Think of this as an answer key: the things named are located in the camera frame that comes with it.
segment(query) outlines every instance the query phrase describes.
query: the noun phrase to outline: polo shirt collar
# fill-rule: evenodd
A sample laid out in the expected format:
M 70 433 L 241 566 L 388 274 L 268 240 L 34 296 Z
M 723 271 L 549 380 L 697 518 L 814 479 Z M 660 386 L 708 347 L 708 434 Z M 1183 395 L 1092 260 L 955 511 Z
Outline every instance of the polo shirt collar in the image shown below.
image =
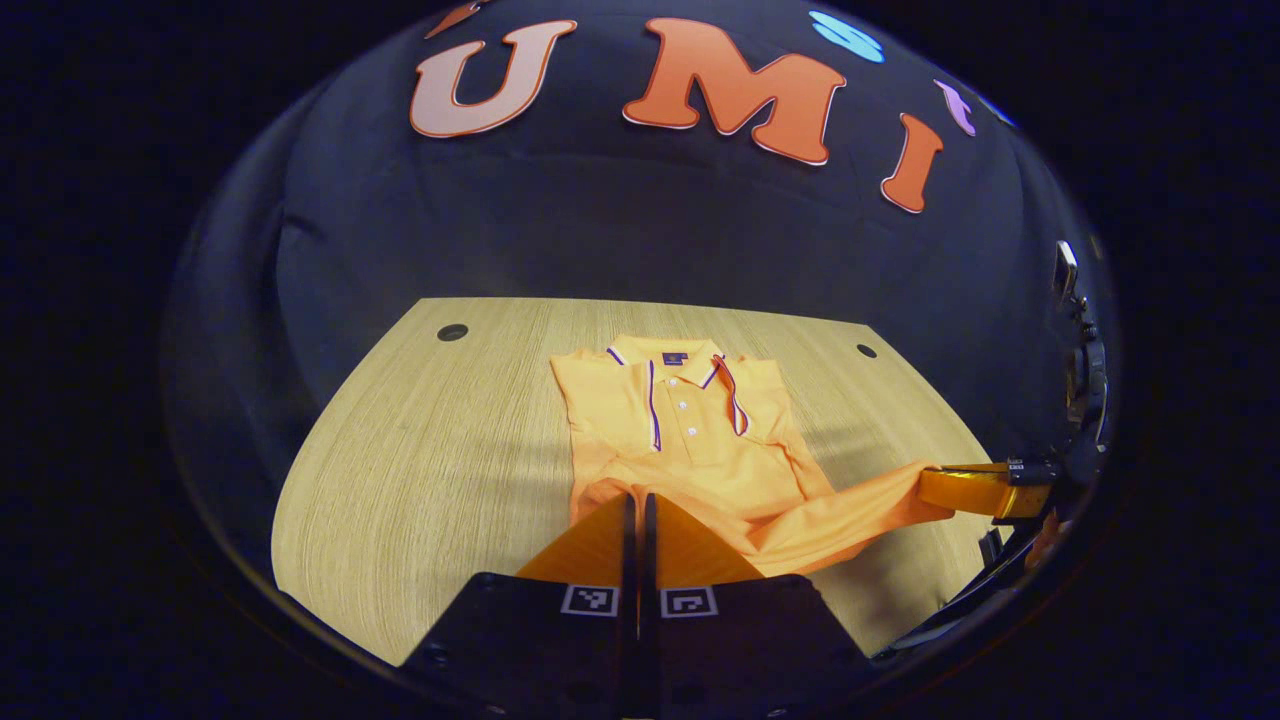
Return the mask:
M 607 351 L 620 365 L 640 365 L 654 363 L 654 369 L 675 370 L 666 377 L 675 377 L 687 380 L 698 387 L 707 387 L 716 374 L 716 365 L 712 357 L 724 357 L 724 352 L 710 340 L 669 340 L 657 337 L 634 337 L 620 334 L 609 345 Z M 678 369 L 675 365 L 663 364 L 663 354 L 684 352 L 687 359 L 682 359 Z

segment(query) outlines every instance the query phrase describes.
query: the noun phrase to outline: wooden table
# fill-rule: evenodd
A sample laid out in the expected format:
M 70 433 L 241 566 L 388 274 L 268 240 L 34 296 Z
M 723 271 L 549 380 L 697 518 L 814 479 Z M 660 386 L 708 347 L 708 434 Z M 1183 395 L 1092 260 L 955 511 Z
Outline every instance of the wooden table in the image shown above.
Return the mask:
M 438 340 L 454 323 L 470 332 Z M 916 459 L 988 461 L 865 325 L 650 302 L 421 300 L 347 378 L 293 462 L 271 536 L 279 588 L 403 662 L 467 578 L 513 574 L 568 527 L 570 433 L 548 359 L 618 334 L 710 338 L 730 356 L 778 360 L 837 491 Z M 902 528 L 810 579 L 870 653 L 982 569 L 989 527 L 957 512 Z

